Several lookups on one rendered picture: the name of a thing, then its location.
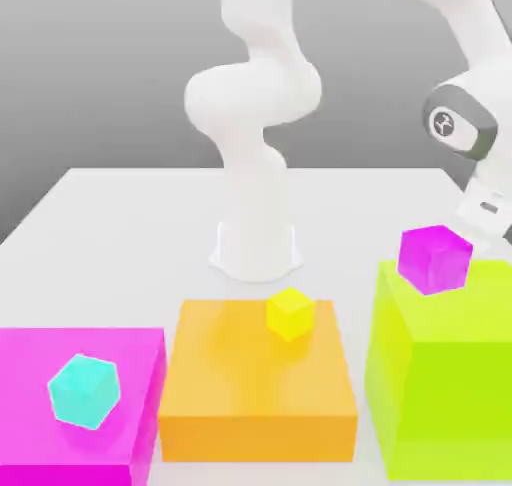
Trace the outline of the large orange box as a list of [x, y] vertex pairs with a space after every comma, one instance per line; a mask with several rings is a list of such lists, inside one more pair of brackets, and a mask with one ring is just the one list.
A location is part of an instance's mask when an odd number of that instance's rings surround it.
[[350, 462], [358, 411], [334, 306], [286, 342], [262, 300], [186, 300], [158, 413], [166, 462]]

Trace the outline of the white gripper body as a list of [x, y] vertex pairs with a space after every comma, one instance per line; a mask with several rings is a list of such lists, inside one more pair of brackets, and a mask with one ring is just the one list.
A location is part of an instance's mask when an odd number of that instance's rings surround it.
[[472, 178], [455, 210], [452, 229], [470, 242], [475, 255], [496, 251], [512, 228], [512, 199]]

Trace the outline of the small purple cube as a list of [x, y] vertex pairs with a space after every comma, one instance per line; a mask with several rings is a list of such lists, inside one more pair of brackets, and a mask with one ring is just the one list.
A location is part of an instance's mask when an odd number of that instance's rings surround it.
[[445, 225], [402, 232], [397, 272], [425, 296], [465, 286], [473, 244]]

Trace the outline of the small yellow cube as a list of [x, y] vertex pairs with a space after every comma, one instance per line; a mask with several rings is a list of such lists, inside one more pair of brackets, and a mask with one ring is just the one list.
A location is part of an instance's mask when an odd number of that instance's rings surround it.
[[315, 302], [295, 288], [287, 288], [266, 300], [267, 327], [291, 342], [313, 329]]

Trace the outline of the large magenta box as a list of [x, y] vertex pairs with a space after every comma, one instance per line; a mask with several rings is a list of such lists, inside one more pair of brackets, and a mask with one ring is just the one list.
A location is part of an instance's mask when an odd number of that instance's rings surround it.
[[[47, 384], [75, 354], [117, 365], [97, 430], [52, 411]], [[148, 486], [165, 375], [161, 328], [0, 329], [0, 486]]]

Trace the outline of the small cyan cube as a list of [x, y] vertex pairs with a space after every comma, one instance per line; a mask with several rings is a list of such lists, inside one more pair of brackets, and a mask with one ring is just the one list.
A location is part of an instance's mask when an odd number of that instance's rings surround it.
[[75, 354], [47, 384], [54, 417], [97, 430], [121, 398], [117, 365]]

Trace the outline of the large lime box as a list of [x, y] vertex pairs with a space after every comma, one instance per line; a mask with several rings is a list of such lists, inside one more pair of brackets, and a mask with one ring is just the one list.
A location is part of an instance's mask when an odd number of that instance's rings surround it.
[[424, 296], [378, 267], [365, 392], [391, 480], [512, 480], [512, 265]]

